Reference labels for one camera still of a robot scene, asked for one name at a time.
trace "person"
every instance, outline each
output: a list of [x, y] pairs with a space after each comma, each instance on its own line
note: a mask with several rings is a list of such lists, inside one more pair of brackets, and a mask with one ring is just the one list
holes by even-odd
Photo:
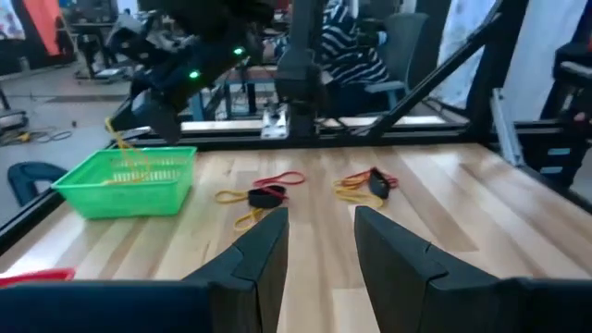
[[[291, 5], [288, 15], [291, 16]], [[368, 84], [389, 80], [389, 72], [374, 47], [358, 44], [358, 27], [343, 0], [329, 0], [323, 12], [321, 68], [332, 78], [326, 84], [330, 107], [322, 116], [352, 117], [375, 110], [385, 110], [384, 93], [370, 93]], [[386, 33], [378, 33], [381, 43]], [[264, 57], [278, 60], [289, 45], [288, 35], [265, 45]]]

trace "chair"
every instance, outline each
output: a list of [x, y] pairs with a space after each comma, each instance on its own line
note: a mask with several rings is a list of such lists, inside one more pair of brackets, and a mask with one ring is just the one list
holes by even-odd
[[397, 92], [409, 93], [409, 68], [422, 28], [428, 18], [424, 13], [400, 13], [385, 18], [387, 43], [378, 48], [392, 80], [366, 87], [369, 93], [387, 93], [388, 106], [397, 105]]
[[35, 181], [56, 181], [67, 171], [43, 162], [16, 163], [8, 169], [8, 183], [22, 207], [39, 195]]

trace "yellow rubber band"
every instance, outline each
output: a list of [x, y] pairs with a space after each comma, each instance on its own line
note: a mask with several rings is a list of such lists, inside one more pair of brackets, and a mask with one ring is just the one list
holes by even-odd
[[[246, 201], [248, 198], [249, 194], [246, 191], [222, 190], [214, 194], [214, 199], [216, 199], [216, 202], [219, 204], [235, 204], [241, 201]], [[251, 209], [249, 214], [241, 216], [234, 221], [234, 230], [237, 232], [243, 232], [252, 228], [257, 222], [259, 222], [263, 212], [264, 209], [262, 208]], [[243, 226], [242, 224], [246, 221], [250, 222]]]
[[352, 204], [364, 204], [373, 208], [380, 208], [384, 204], [384, 201], [374, 194], [363, 191], [350, 190], [346, 187], [335, 187], [333, 192], [339, 199]]
[[131, 180], [113, 180], [113, 179], [111, 179], [111, 180], [104, 181], [104, 184], [107, 184], [107, 185], [129, 184], [129, 183], [137, 183], [137, 182], [141, 182], [141, 181], [145, 180], [150, 175], [150, 163], [148, 161], [148, 157], [145, 154], [143, 154], [142, 151], [140, 151], [138, 148], [134, 147], [133, 145], [131, 145], [131, 144], [125, 142], [125, 140], [123, 140], [123, 137], [121, 137], [121, 135], [113, 129], [113, 126], [111, 125], [111, 118], [105, 119], [105, 125], [106, 125], [109, 133], [111, 133], [111, 135], [113, 135], [113, 137], [115, 137], [115, 140], [117, 142], [117, 147], [119, 147], [119, 150], [121, 151], [121, 154], [123, 155], [123, 159], [126, 163], [126, 166], [129, 167], [131, 172], [136, 173], [136, 168], [135, 168], [136, 163], [130, 159], [130, 156], [128, 155], [128, 150], [131, 150], [134, 153], [136, 153], [144, 158], [146, 170], [143, 173], [138, 172], [138, 174], [141, 174], [141, 175], [135, 179], [131, 179]]

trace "wooden tabletop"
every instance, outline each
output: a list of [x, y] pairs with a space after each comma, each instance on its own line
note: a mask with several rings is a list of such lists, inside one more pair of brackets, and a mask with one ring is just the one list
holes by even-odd
[[224, 251], [246, 203], [222, 189], [304, 173], [288, 188], [289, 268], [279, 332], [377, 332], [353, 237], [354, 205], [331, 183], [369, 167], [400, 179], [380, 212], [498, 277], [590, 278], [592, 218], [477, 144], [198, 154], [174, 217], [86, 221], [67, 203], [0, 257], [8, 274], [76, 267], [76, 278], [180, 279]]

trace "green basket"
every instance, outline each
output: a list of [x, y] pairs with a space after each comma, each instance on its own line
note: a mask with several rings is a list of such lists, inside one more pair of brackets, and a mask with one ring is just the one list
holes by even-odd
[[193, 181], [196, 148], [140, 151], [127, 150], [128, 159], [118, 149], [98, 151], [52, 189], [86, 218], [176, 214]]

